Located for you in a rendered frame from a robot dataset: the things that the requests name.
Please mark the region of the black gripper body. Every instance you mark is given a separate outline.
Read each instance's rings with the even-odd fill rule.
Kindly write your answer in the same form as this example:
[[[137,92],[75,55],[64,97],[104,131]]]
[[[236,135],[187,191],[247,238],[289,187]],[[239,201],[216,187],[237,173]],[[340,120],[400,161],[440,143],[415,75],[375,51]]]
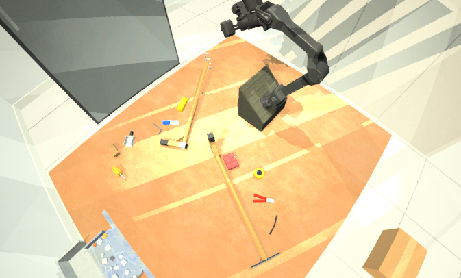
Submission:
[[[254,29],[249,24],[249,21],[248,21],[249,14],[243,15],[244,18],[237,21],[237,24],[235,25],[233,24],[233,21],[231,19],[221,22],[220,25],[221,25],[221,29],[224,34],[224,38],[229,38],[230,36],[235,35],[236,30],[238,29],[240,29],[241,31]]]

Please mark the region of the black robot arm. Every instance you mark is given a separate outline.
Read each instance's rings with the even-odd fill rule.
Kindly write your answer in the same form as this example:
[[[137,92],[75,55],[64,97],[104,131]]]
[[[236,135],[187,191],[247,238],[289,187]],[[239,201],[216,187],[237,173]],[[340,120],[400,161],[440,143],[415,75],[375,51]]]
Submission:
[[[253,12],[255,10],[255,12]],[[262,27],[263,31],[272,28],[285,33],[295,44],[303,49],[308,55],[307,73],[292,81],[288,85],[277,85],[272,92],[266,93],[260,102],[265,110],[276,110],[280,103],[290,94],[307,85],[320,84],[329,74],[327,58],[323,52],[323,45],[315,41],[300,26],[296,25],[289,17],[285,9],[270,1],[242,0],[232,6],[232,12],[236,14],[236,21],[249,14],[248,21],[253,28]],[[252,12],[252,13],[251,13]]]

